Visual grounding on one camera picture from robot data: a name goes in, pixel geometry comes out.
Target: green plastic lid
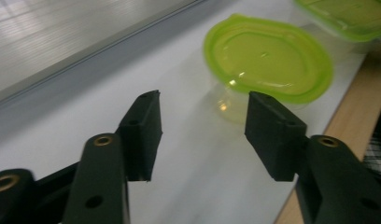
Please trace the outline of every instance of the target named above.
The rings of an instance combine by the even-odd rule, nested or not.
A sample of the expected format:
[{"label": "green plastic lid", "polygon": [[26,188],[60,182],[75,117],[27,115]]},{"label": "green plastic lid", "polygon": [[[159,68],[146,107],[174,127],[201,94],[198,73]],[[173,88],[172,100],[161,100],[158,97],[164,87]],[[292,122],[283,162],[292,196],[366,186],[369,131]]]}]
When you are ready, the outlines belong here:
[{"label": "green plastic lid", "polygon": [[305,31],[239,14],[208,32],[205,59],[231,89],[259,91],[294,104],[317,99],[332,81],[329,56]]},{"label": "green plastic lid", "polygon": [[328,31],[353,42],[381,36],[381,0],[294,0]]}]

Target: white table surface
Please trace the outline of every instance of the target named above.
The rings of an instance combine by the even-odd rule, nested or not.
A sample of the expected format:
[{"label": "white table surface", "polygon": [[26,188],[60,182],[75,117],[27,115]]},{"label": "white table surface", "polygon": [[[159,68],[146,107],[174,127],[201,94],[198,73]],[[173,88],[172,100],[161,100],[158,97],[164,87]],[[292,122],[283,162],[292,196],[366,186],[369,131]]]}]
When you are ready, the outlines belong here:
[{"label": "white table surface", "polygon": [[[87,139],[114,132],[138,95],[159,90],[162,141],[152,181],[130,183],[132,223],[274,222],[293,183],[276,183],[244,125],[218,114],[202,53],[208,30],[233,13],[308,23],[290,1],[191,7],[0,105],[0,171],[26,168],[39,179],[78,161]],[[323,133],[362,58],[337,58],[330,88],[294,109],[308,135]]]}]

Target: green lid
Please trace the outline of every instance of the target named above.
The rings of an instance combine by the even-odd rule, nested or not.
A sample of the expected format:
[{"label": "green lid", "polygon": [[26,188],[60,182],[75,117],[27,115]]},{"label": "green lid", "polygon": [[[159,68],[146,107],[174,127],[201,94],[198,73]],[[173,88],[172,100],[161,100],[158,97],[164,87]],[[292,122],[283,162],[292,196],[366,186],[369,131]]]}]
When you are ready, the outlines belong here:
[{"label": "green lid", "polygon": [[381,36],[381,0],[294,0],[317,24],[353,42]]},{"label": "green lid", "polygon": [[213,74],[235,91],[259,91],[304,104],[332,81],[332,63],[309,34],[287,23],[239,14],[215,25],[205,38]]}]

